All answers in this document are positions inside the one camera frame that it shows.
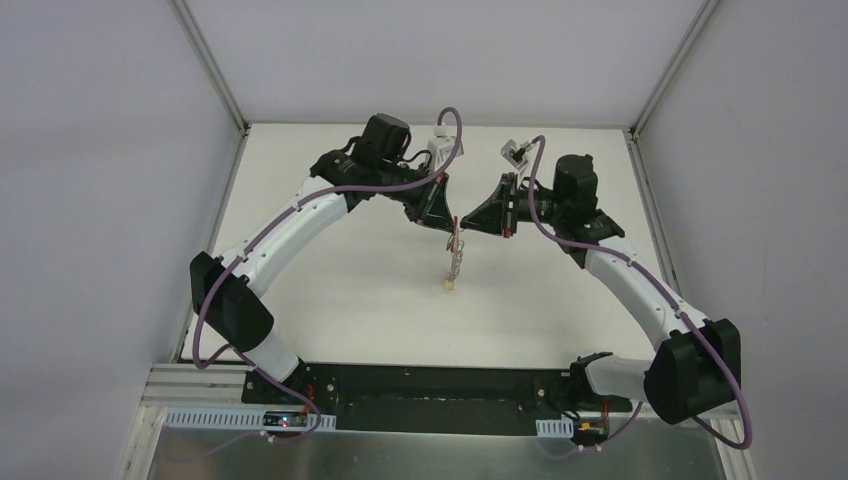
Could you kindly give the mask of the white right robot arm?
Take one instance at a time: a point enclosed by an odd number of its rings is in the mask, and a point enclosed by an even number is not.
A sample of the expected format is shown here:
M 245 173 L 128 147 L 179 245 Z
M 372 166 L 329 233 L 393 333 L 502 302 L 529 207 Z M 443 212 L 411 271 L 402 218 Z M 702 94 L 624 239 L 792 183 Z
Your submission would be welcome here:
M 739 330 L 727 319 L 708 319 L 640 263 L 624 230 L 598 208 L 597 187 L 592 156 L 565 155 L 551 187 L 534 176 L 505 174 L 460 226 L 509 238 L 519 223 L 534 223 L 599 280 L 645 333 L 652 361 L 602 352 L 573 362 L 567 384 L 573 405 L 590 410 L 616 396 L 646 402 L 663 421 L 677 424 L 736 402 L 749 427 Z

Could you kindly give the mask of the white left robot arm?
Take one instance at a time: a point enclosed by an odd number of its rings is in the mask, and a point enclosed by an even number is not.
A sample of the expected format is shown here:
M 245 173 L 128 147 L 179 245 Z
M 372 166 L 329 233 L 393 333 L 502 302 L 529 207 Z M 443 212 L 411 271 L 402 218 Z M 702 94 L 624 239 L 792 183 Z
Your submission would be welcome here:
M 463 153 L 460 123 L 449 133 L 443 109 L 424 161 L 411 166 L 405 154 L 410 126 L 385 113 L 372 115 L 361 134 L 332 149 L 310 167 L 299 189 L 273 217 L 240 243 L 214 256 L 198 253 L 190 262 L 195 332 L 210 326 L 226 346 L 269 377 L 266 389 L 281 404 L 297 402 L 305 390 L 298 371 L 304 362 L 276 330 L 262 298 L 282 270 L 323 230 L 361 203 L 382 196 L 402 205 L 418 226 L 452 232 L 446 200 L 448 167 Z

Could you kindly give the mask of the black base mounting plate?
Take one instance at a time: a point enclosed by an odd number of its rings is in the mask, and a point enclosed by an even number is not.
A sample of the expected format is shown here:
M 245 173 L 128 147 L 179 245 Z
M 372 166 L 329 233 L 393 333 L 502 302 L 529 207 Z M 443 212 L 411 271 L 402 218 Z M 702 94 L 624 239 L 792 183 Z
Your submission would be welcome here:
M 632 410 L 561 369 L 311 363 L 284 384 L 347 431 L 531 436 L 539 420 Z

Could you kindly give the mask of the aluminium frame rail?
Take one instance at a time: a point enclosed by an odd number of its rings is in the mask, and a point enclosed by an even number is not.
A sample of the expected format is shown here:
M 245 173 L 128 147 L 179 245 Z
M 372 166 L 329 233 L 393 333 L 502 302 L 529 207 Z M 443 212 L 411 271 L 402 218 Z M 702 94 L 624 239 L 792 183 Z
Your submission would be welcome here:
M 157 363 L 150 369 L 141 405 L 240 405 L 247 371 L 244 365 L 212 365 L 200 370 L 191 364 Z

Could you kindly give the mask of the red-handled metal key holder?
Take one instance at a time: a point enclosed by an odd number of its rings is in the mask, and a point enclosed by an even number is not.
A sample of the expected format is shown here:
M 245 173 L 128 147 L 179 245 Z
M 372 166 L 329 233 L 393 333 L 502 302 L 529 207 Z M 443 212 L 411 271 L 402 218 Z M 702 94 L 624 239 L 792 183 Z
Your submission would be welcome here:
M 456 282 L 461 271 L 464 241 L 460 238 L 460 233 L 461 229 L 459 227 L 459 224 L 455 223 L 455 230 L 451 233 L 446 246 L 446 250 L 451 255 L 451 263 L 448 273 L 445 277 L 445 281 L 452 280 Z

